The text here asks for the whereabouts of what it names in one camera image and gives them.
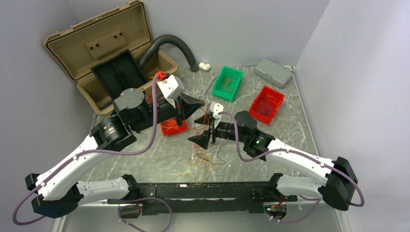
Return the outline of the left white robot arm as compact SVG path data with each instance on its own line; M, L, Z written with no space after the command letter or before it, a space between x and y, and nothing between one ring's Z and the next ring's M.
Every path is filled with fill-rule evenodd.
M113 104L114 114L95 126L71 154L49 171L26 177L27 189L35 194L31 200L34 213L42 218L58 218L80 205L100 200L136 201L141 193L132 175L98 182L80 181L80 177L114 155L126 156L124 149L136 141L135 133L151 129L155 137L159 123L172 118L181 122L204 106L200 99L184 93L170 101L147 103L141 90L131 88Z

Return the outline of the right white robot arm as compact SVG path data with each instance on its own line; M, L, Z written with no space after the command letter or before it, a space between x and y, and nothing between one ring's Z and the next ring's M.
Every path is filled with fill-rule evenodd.
M238 156L244 162L257 159L275 162L303 174L303 177L273 174L266 188L269 199L277 201L296 195L317 198L340 211L347 211L350 206L364 205L358 179L347 159L323 158L287 145L259 130L257 121L248 111L227 115L233 119L232 123L210 118L207 123L209 128L188 140L203 149L207 149L210 140L216 138L235 141Z

